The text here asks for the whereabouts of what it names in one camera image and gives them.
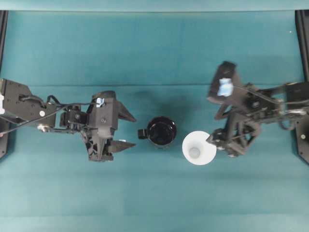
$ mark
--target white cup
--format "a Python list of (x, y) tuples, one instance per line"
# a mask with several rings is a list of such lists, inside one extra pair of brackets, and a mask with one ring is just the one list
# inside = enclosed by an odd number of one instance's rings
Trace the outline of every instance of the white cup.
[(205, 165), (216, 156), (217, 147), (206, 141), (209, 134), (203, 131), (189, 133), (183, 140), (183, 155), (192, 164)]

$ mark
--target black mug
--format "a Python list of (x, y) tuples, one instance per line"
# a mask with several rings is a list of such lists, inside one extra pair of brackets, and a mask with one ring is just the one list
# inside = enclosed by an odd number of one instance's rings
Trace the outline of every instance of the black mug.
[(159, 116), (152, 119), (146, 129), (138, 130), (139, 139), (149, 139), (157, 147), (164, 148), (173, 142), (177, 128), (168, 117)]

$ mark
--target screw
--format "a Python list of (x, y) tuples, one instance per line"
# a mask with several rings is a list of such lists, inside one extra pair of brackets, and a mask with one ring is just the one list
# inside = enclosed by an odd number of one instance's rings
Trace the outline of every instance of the screw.
[(259, 107), (260, 105), (260, 102), (259, 101), (255, 101), (252, 103), (252, 108), (256, 108), (256, 107)]
[(44, 117), (45, 116), (45, 112), (43, 110), (40, 111), (40, 116)]

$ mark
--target wire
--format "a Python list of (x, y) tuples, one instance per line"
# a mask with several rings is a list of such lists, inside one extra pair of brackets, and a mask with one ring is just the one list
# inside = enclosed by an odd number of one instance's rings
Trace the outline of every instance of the wire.
[(64, 110), (64, 109), (68, 108), (69, 106), (73, 106), (73, 105), (93, 105), (93, 104), (95, 104), (95, 103), (94, 103), (94, 102), (90, 102), (90, 103), (79, 103), (79, 102), (78, 102), (78, 103), (65, 104), (65, 105), (63, 105), (63, 106), (60, 107), (59, 109), (56, 109), (55, 111), (53, 111), (53, 112), (50, 113), (50, 114), (47, 114), (47, 115), (45, 115), (45, 116), (43, 116), (43, 117), (39, 117), (39, 118), (30, 120), (30, 121), (27, 121), (27, 122), (24, 122), (24, 123), (19, 124), (18, 126), (12, 128), (12, 129), (2, 131), (2, 132), (0, 132), (0, 135), (4, 135), (4, 134), (11, 133), (11, 132), (13, 132), (13, 131), (15, 131), (15, 130), (17, 130), (17, 129), (20, 129), (20, 128), (22, 128), (22, 127), (24, 127), (24, 126), (30, 124), (30, 123), (37, 122), (37, 121), (43, 120), (43, 119), (45, 119), (45, 118), (47, 118), (47, 117), (50, 117), (50, 116), (52, 116), (52, 115), (55, 115), (55, 114), (58, 113), (59, 111)]
[(248, 93), (251, 93), (251, 94), (253, 94), (253, 95), (255, 95), (255, 96), (257, 96), (257, 97), (259, 97), (261, 99), (264, 99), (264, 100), (266, 100), (268, 102), (271, 102), (271, 103), (274, 103), (274, 104), (278, 104), (278, 105), (283, 105), (283, 104), (286, 104), (286, 105), (296, 105), (296, 104), (306, 104), (306, 103), (309, 103), (309, 99), (302, 100), (302, 101), (284, 101), (284, 102), (283, 101), (276, 101), (276, 100), (274, 100), (274, 99), (272, 99), (270, 97), (267, 97), (267, 96), (265, 96), (265, 95), (263, 95), (263, 94), (261, 94), (261, 93), (259, 93), (257, 91), (254, 91), (252, 89), (249, 89), (249, 88), (246, 88), (246, 87), (242, 87), (242, 86), (235, 86), (235, 85), (234, 85), (234, 87), (242, 89), (242, 90), (245, 90)]
[(35, 96), (35, 95), (28, 95), (28, 96), (23, 96), (20, 98), (21, 101), (27, 101), (27, 100), (34, 100), (37, 101), (41, 104), (42, 108), (46, 108), (46, 105), (44, 103), (44, 101), (42, 100), (42, 98)]
[(49, 95), (47, 97), (47, 103), (51, 103), (50, 99), (53, 99), (55, 103), (60, 104), (60, 102), (58, 101), (58, 99), (54, 96), (54, 95)]

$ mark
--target black metal frame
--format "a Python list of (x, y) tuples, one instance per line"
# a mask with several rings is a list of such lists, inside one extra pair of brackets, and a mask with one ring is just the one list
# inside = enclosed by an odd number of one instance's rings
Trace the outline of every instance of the black metal frame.
[[(309, 10), (295, 11), (295, 24), (305, 81), (309, 81)], [(309, 116), (295, 124), (298, 154), (309, 162)]]
[(2, 57), (6, 33), (6, 25), (8, 21), (8, 11), (0, 11), (0, 71), (2, 66)]

